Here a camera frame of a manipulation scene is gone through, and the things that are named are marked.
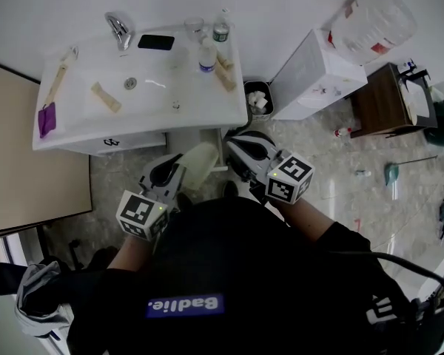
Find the beige door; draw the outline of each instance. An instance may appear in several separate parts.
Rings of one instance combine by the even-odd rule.
[[[91,210],[89,157],[32,150],[38,89],[0,68],[0,230]]]

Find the drain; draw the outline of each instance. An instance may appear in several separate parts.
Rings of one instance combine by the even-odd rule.
[[[124,83],[125,89],[133,89],[136,87],[136,79],[135,78],[128,78]]]

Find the person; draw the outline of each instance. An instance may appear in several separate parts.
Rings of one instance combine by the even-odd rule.
[[[329,253],[370,242],[303,199],[272,204],[285,222],[232,193],[187,204],[155,248],[127,237],[75,315],[71,354],[377,351],[366,312],[396,283],[376,259]]]

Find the tile floor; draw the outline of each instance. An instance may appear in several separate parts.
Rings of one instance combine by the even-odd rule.
[[[414,260],[429,246],[440,244],[439,206],[444,198],[444,148],[428,145],[423,134],[398,138],[370,136],[336,138],[339,127],[355,126],[349,101],[338,101],[302,121],[267,121],[251,129],[269,135],[279,147],[296,151],[316,167],[305,198],[323,213],[371,241],[371,248]],[[101,247],[119,246],[124,239],[115,212],[122,192],[140,192],[138,179],[146,162],[163,155],[165,148],[116,152],[91,157],[92,201],[88,214],[57,220],[45,232],[51,252],[71,264],[67,244],[78,238],[76,253],[85,265]],[[383,167],[439,155],[437,159],[400,166],[400,177],[386,187]],[[356,170],[371,171],[359,177]],[[218,196],[232,172],[211,174],[201,190],[189,195],[195,202]],[[247,185],[239,182],[243,195]],[[386,266],[390,274],[397,268]]]

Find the faucet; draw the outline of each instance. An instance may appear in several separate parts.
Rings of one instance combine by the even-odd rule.
[[[130,32],[123,21],[120,20],[113,12],[105,13],[105,19],[112,28],[113,35],[117,39],[118,49],[120,51],[125,51],[126,49],[128,49],[130,41],[133,37],[133,32]]]

